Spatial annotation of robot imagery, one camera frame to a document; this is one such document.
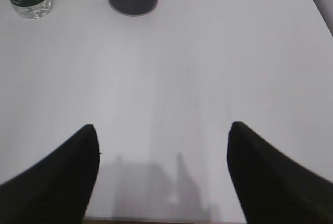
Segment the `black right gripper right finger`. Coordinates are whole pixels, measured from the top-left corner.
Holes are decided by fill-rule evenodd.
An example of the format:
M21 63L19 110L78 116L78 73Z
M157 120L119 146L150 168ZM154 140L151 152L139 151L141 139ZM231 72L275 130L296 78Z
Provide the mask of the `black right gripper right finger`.
M243 122L231 125L226 160L246 223L332 223L332 182Z

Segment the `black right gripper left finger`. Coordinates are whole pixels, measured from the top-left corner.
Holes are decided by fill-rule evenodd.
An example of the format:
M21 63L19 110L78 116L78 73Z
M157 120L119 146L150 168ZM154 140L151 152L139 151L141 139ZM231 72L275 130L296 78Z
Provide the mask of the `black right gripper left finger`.
M48 156L1 184L1 223L82 223L100 151L86 124Z

